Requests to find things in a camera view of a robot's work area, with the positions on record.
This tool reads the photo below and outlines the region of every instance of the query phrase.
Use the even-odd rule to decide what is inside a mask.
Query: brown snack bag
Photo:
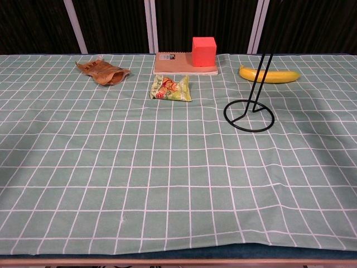
[[[120,83],[130,70],[115,67],[103,59],[96,59],[85,64],[76,62],[78,69],[86,75],[93,77],[94,81],[101,85],[116,85]]]

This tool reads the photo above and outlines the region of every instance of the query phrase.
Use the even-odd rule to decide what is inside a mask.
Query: yellow banana
[[[265,70],[260,70],[257,82],[263,79]],[[246,80],[254,81],[257,70],[246,68],[243,65],[239,68],[239,75]],[[295,71],[268,71],[265,83],[288,83],[293,82],[300,77],[299,73]]]

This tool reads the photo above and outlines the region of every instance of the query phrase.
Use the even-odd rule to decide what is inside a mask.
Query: grid pattern tablecloth
[[[153,55],[105,55],[132,71],[112,87],[75,67],[94,58],[0,56],[0,254],[357,250],[356,56],[274,57],[301,77],[264,86],[276,122],[257,134],[223,109],[258,56],[219,55],[191,103],[149,99]]]

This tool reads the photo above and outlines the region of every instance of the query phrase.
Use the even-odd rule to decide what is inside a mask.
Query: red block
[[[194,67],[215,66],[216,50],[213,37],[194,37],[192,41]]]

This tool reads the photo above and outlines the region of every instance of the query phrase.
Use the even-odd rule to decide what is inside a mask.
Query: food package
[[[130,73],[130,70],[113,66],[101,58],[85,64],[76,62],[76,65],[78,69],[86,75],[92,76],[94,81],[101,85],[116,85]]]
[[[189,77],[185,76],[180,82],[176,83],[168,77],[156,75],[151,86],[150,98],[192,101],[189,90]]]

